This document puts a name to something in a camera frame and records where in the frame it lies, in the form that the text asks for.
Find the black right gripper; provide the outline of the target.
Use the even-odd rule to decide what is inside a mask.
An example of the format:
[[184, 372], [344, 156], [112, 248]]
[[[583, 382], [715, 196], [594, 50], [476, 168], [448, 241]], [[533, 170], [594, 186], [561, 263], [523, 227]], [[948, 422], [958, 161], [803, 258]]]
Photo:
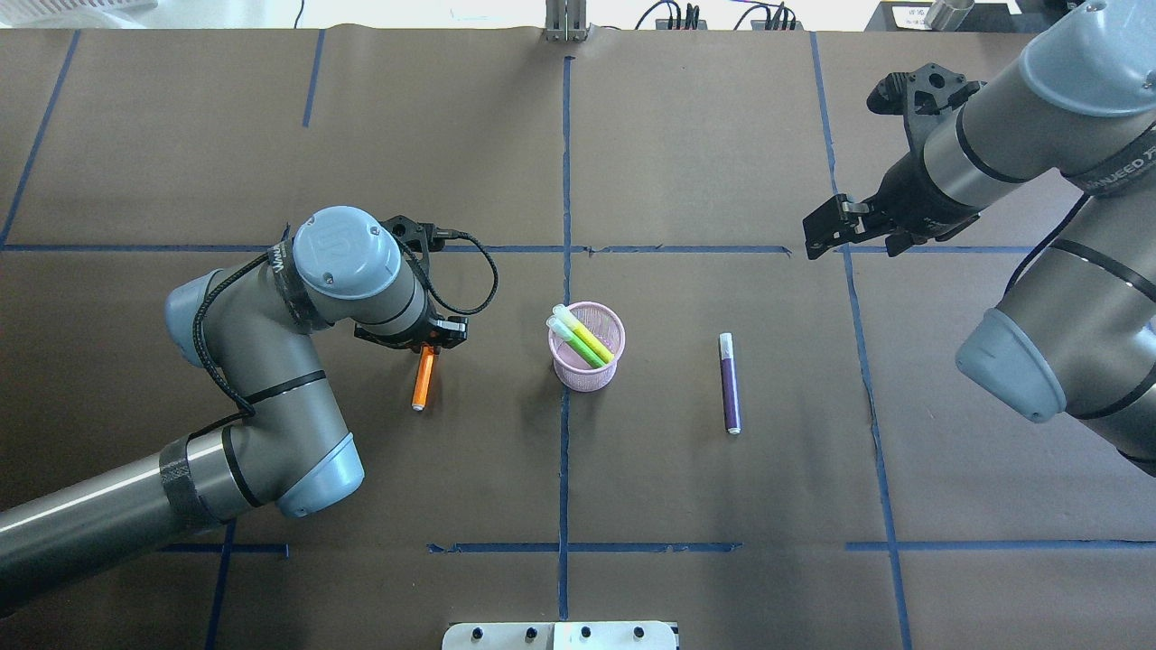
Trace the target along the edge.
[[948, 198], [929, 180], [920, 153], [907, 153], [884, 173], [881, 186], [864, 204], [864, 230], [854, 232], [854, 214], [846, 194], [835, 194], [802, 217], [806, 259], [816, 260], [831, 248], [885, 237], [887, 256], [904, 254], [929, 239], [947, 241], [978, 219], [980, 210]]

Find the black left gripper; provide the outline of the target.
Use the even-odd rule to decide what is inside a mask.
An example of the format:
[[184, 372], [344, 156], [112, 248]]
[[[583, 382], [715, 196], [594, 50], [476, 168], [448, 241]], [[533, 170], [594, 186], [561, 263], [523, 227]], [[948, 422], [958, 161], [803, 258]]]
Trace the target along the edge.
[[394, 334], [379, 334], [356, 325], [354, 337], [391, 349], [421, 353], [423, 346], [433, 347], [433, 353], [464, 344], [468, 338], [468, 316], [462, 313], [423, 313], [410, 328]]

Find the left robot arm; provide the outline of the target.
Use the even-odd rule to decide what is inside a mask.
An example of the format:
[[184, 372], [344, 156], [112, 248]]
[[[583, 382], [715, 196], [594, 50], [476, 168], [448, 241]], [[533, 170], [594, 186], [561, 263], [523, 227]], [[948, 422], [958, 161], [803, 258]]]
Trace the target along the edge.
[[312, 337], [349, 320], [397, 350], [466, 341], [429, 256], [473, 236], [351, 206], [317, 210], [251, 263], [171, 291], [169, 334], [235, 412], [160, 452], [3, 512], [3, 614], [261, 505], [286, 517], [350, 497], [365, 470]]

